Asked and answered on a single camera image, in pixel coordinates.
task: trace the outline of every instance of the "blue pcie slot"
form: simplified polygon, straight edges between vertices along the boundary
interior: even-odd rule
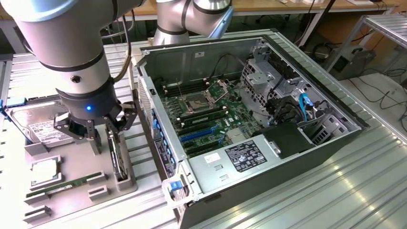
[[[203,131],[200,131],[200,132],[196,132],[195,134],[183,136],[183,137],[180,137],[179,140],[180,140],[180,142],[186,142],[186,141],[188,141],[188,140],[191,140],[191,139],[195,139],[195,138],[198,138],[198,137],[210,135],[210,134],[214,133],[215,129],[216,129],[216,126],[211,127],[211,129],[207,129],[207,130],[203,130]]]

